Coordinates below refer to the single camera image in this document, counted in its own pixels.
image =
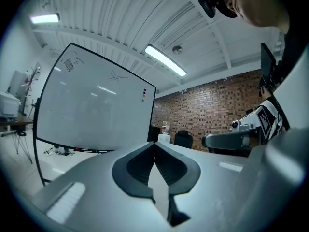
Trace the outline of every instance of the whiteboard frame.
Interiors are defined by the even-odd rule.
[[[40,141],[42,141],[42,142],[45,142],[45,143],[48,143],[48,144],[51,144],[51,145],[57,145],[57,146],[63,147],[63,148],[69,148],[69,149],[74,149],[74,150],[76,149],[76,147],[71,147],[71,146],[66,146],[66,145],[59,145],[59,144],[56,144],[56,143],[50,142],[50,141],[48,141],[48,140],[45,140],[45,139],[42,139],[42,138],[37,137],[38,114],[39,114],[40,103],[41,103],[42,97],[43,97],[43,95],[44,95],[44,91],[45,91],[46,84],[47,84],[47,82],[48,82],[48,80],[49,80],[49,77],[51,76],[51,74],[52,74],[52,72],[53,72],[55,66],[58,64],[58,62],[59,62],[59,60],[61,59],[62,55],[66,52],[66,50],[68,49],[68,47],[69,47],[70,45],[74,45],[74,46],[76,46],[76,47],[78,47],[78,48],[81,48],[81,49],[83,49],[83,50],[85,50],[85,51],[87,51],[87,52],[90,52],[90,53],[92,53],[92,54],[94,54],[94,55],[96,55],[96,56],[98,56],[98,57],[100,57],[100,58],[103,58],[104,60],[107,60],[108,62],[110,62],[110,63],[112,63],[112,64],[114,64],[114,65],[116,65],[116,66],[122,68],[123,70],[125,70],[125,71],[127,71],[127,72],[129,72],[129,73],[131,73],[131,74],[133,74],[133,75],[135,75],[135,76],[138,77],[139,79],[143,80],[144,82],[150,84],[151,86],[153,86],[153,87],[155,88],[155,89],[154,89],[153,107],[152,107],[152,109],[151,109],[151,115],[150,115],[150,121],[149,121],[149,128],[148,128],[148,135],[149,135],[149,129],[150,129],[151,120],[152,120],[153,111],[154,111],[156,86],[154,86],[154,85],[151,84],[150,82],[146,81],[145,79],[141,78],[140,76],[136,75],[135,73],[131,72],[130,70],[128,70],[128,69],[122,67],[121,65],[119,65],[119,64],[117,64],[117,63],[111,61],[111,60],[108,59],[108,58],[103,57],[103,56],[100,55],[100,54],[97,54],[97,53],[95,53],[95,52],[93,52],[93,51],[91,51],[91,50],[89,50],[89,49],[87,49],[87,48],[84,48],[84,47],[82,47],[82,46],[80,46],[80,45],[77,45],[77,44],[75,44],[75,43],[69,43],[68,46],[67,46],[67,47],[63,50],[63,52],[60,54],[60,56],[59,56],[59,58],[57,59],[57,61],[54,63],[52,69],[50,70],[50,72],[49,72],[49,74],[48,74],[48,77],[47,77],[47,79],[46,79],[46,82],[45,82],[45,84],[44,84],[44,87],[43,87],[41,96],[40,96],[40,102],[37,102],[37,103],[39,103],[39,104],[37,104],[37,106],[36,106],[37,113],[36,113],[36,116],[33,118],[33,120],[34,120],[34,121],[33,121],[33,140],[35,140],[35,139],[36,139],[36,140],[40,140]],[[114,150],[93,150],[93,149],[84,149],[84,150],[90,150],[90,151],[92,151],[92,152],[94,152],[94,153],[99,153],[99,152],[101,152],[101,151],[102,151],[102,152],[114,151]]]

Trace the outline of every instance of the fluorescent ceiling light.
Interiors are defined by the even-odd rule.
[[[59,15],[58,14],[46,14],[40,16],[33,16],[30,18],[32,23],[49,23],[49,22],[59,22]]]
[[[112,92],[112,91],[108,90],[107,88],[100,87],[100,86],[98,86],[98,88],[100,88],[100,89],[102,89],[102,90],[104,90],[104,91],[107,91],[107,92],[109,92],[109,93],[111,93],[111,94],[116,95],[116,93],[115,93],[115,92]]]
[[[160,50],[156,49],[154,46],[149,44],[145,49],[145,53],[148,53],[155,59],[164,63],[166,66],[168,66],[173,71],[175,71],[179,76],[184,76],[187,74],[187,72],[185,72],[178,64],[176,64],[173,60],[171,60],[168,56],[166,56]]]

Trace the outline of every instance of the desk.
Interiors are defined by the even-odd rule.
[[[4,137],[8,134],[12,134],[13,142],[14,142],[14,146],[15,146],[17,154],[18,154],[19,146],[21,146],[25,155],[27,156],[29,161],[32,163],[31,155],[28,149],[28,144],[25,138],[26,125],[28,124],[33,124],[33,121],[23,116],[22,114],[18,114],[17,121],[8,121],[7,119],[0,120],[0,126],[8,127],[8,131],[3,132],[1,136]]]

